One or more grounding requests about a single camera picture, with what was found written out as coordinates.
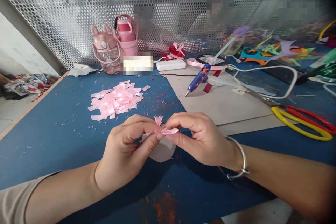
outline scissors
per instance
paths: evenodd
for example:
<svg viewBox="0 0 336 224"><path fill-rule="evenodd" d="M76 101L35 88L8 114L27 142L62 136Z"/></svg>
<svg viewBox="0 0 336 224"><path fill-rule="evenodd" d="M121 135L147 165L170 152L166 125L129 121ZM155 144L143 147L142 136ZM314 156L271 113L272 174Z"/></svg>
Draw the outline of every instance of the scissors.
<svg viewBox="0 0 336 224"><path fill-rule="evenodd" d="M242 86L250 92L250 95L252 95L253 97L257 98L258 100L262 101L263 103L271 107L272 112L281 122L283 122L285 125L287 125L291 129L299 132L300 134L316 139L316 140L320 140L320 141L329 141L333 138L332 135L336 134L336 126L334 126L331 122L327 121L323 117L316 115L310 111L304 110L302 108L289 106L289 105L282 105L281 103L278 103L276 101L273 101L270 98L260 95L259 93L251 90L250 88L244 85ZM298 111L315 118L319 122L323 123L326 127L314 122L308 117L300 114ZM315 130L316 132L320 133L322 136L310 134L296 127L294 124L288 121L285 117Z"/></svg>

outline left hand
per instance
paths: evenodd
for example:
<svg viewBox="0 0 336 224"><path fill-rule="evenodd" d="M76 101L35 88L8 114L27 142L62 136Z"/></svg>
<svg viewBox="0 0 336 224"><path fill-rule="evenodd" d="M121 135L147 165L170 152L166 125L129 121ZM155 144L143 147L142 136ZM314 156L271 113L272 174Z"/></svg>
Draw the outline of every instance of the left hand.
<svg viewBox="0 0 336 224"><path fill-rule="evenodd" d="M123 124L114 127L95 171L99 189L110 194L134 179L149 154L164 137L162 130L154 120L141 115L133 115ZM135 139L150 132L153 133L140 146L134 143Z"/></svg>

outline silver bangle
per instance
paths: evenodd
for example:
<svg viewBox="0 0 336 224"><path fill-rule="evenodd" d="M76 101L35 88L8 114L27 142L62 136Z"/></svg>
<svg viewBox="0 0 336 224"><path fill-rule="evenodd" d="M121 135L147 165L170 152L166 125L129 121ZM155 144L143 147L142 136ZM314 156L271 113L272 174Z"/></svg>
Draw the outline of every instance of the silver bangle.
<svg viewBox="0 0 336 224"><path fill-rule="evenodd" d="M238 173L237 175L231 175L231 174L225 174L225 172L223 172L223 170L221 169L221 167L218 166L218 168L220 169L220 171L230 180L232 179L236 179L236 178L239 178L241 176L244 176L245 174L248 174L250 173L248 170L246 170L246 155L245 155L245 152L244 152L244 149L243 147L240 145L240 143L237 142L236 139L232 138L232 137L225 137L228 141L233 141L235 142L236 145L238 145L239 149L240 149L240 152L241 152L241 155L243 156L243 168L241 169L241 172Z"/></svg>

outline perforated metal sheet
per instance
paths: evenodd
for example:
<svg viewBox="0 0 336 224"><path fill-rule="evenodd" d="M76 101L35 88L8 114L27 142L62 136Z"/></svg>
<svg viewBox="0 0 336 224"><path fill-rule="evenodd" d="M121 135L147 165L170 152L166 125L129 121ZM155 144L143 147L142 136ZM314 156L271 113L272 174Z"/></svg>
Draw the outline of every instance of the perforated metal sheet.
<svg viewBox="0 0 336 224"><path fill-rule="evenodd" d="M316 34L331 17L326 0L10 0L67 68L73 62L97 63L90 25L113 26L113 16L128 13L139 22L139 51L165 53L184 42L187 53L210 53L235 28L249 25L246 43L271 31L301 41Z"/></svg>

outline forearm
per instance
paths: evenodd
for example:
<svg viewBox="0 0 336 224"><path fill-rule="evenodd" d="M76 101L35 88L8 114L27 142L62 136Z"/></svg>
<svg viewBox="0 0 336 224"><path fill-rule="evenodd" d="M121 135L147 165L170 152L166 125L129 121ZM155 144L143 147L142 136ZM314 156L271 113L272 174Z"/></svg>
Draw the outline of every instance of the forearm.
<svg viewBox="0 0 336 224"><path fill-rule="evenodd" d="M107 196L95 180L98 162L63 171L44 179L32 193L26 224L57 223Z"/></svg>
<svg viewBox="0 0 336 224"><path fill-rule="evenodd" d="M249 179L306 216L316 220L330 217L336 193L335 167L249 146L243 149Z"/></svg>

